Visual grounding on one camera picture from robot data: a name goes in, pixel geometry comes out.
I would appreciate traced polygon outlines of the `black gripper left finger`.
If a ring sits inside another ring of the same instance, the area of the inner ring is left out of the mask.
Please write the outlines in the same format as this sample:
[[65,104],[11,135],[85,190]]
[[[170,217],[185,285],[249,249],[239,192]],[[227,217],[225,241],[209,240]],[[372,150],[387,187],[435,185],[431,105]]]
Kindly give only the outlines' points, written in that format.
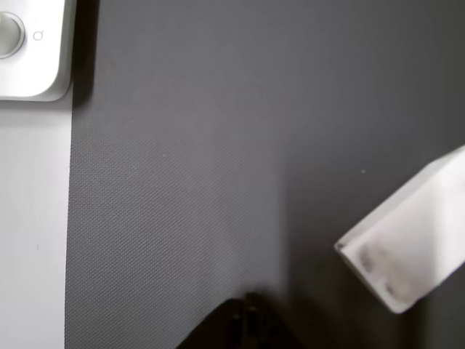
[[177,348],[240,348],[242,341],[243,301],[228,299],[213,309]]

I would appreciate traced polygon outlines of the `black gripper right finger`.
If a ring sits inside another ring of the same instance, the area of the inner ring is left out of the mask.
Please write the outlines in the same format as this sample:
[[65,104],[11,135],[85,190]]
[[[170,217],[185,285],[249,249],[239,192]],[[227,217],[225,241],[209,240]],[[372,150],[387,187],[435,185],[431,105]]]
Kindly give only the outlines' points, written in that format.
[[244,320],[244,348],[302,347],[279,313],[260,294],[246,295]]

